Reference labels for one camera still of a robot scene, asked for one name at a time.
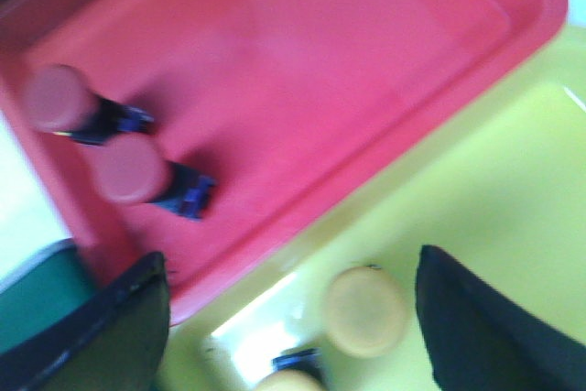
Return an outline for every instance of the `yellow round lid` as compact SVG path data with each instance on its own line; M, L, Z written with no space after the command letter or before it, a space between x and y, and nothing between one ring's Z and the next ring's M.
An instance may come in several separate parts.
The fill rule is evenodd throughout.
M297 370L281 370L265 377L255 391L324 391L320 382Z
M325 330L342 352L375 357L403 335L407 304L401 288L384 270L355 267L339 274L324 300Z

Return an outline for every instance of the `red tray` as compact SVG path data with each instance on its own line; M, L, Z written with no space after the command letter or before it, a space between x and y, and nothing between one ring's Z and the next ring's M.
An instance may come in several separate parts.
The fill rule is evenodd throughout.
M165 253L177 323L536 51L566 10L567 0L93 0L29 49L0 51L0 103L103 281ZM92 148L29 129L19 94L48 63L150 111L167 158L218 180L202 222L108 205L92 189Z

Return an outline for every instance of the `plastic tray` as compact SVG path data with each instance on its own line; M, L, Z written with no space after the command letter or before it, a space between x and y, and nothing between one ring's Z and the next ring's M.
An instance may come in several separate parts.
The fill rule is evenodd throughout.
M439 390L415 317L422 244L437 244L539 318L586 343L586 29L553 45L178 326L161 389L241 391L283 352L319 346L337 391ZM373 360L324 338L321 299L352 266L404 288L405 339Z
M532 54L566 10L567 0L93 0L30 49L0 51L0 103L102 280L165 253L178 322ZM218 180L203 222L108 205L89 181L90 148L29 130L23 81L56 62L151 112L167 158Z

